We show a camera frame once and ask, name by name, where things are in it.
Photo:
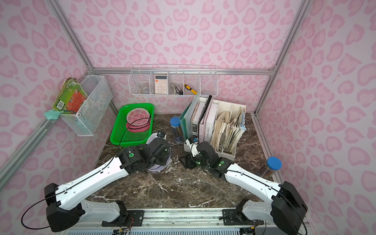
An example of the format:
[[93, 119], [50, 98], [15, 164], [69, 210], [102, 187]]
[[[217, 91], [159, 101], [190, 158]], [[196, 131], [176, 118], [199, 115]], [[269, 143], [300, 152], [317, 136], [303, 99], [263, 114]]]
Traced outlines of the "purple mesh laundry bag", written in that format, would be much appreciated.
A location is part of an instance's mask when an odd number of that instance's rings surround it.
[[[157, 132], [151, 134], [151, 136], [148, 138], [146, 144], [150, 144], [155, 138], [157, 138], [157, 135], [158, 135]], [[164, 170], [165, 168], [167, 168], [168, 165], [170, 164], [170, 162], [171, 162], [171, 155], [169, 156], [165, 165], [155, 164], [148, 171], [150, 171], [150, 172], [160, 172], [160, 171]]]

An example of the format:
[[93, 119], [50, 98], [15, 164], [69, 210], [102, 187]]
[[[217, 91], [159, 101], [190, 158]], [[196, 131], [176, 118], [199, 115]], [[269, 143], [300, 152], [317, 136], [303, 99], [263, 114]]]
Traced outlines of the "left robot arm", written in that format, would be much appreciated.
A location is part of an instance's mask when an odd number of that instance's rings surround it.
[[87, 197], [108, 184], [134, 172], [166, 166], [171, 146], [165, 132], [152, 134], [148, 143], [128, 146], [91, 172], [62, 185], [51, 183], [44, 188], [46, 215], [53, 232], [67, 230], [80, 222], [100, 222], [102, 227], [130, 228], [136, 221], [123, 201], [100, 203]]

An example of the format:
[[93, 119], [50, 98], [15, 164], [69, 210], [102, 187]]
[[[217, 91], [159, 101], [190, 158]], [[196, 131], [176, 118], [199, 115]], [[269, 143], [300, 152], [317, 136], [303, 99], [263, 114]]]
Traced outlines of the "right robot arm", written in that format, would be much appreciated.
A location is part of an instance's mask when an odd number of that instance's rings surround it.
[[181, 161], [185, 168], [200, 167], [212, 177], [237, 185], [263, 201], [258, 206], [244, 199], [235, 209], [224, 209], [225, 225], [255, 226], [258, 221], [272, 221], [287, 235], [298, 235], [305, 226], [308, 208], [291, 183], [279, 184], [248, 172], [233, 161], [219, 157], [208, 142], [189, 138], [185, 140], [185, 147], [190, 150], [190, 156]]

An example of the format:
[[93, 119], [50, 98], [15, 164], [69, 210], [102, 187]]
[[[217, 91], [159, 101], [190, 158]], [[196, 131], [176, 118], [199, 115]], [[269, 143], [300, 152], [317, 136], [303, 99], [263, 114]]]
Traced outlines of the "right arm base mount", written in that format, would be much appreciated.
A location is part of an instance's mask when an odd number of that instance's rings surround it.
[[219, 220], [223, 220], [224, 225], [250, 225], [250, 226], [259, 226], [263, 225], [264, 221], [262, 220], [249, 220], [242, 209], [247, 200], [242, 200], [235, 209], [223, 209], [222, 216]]

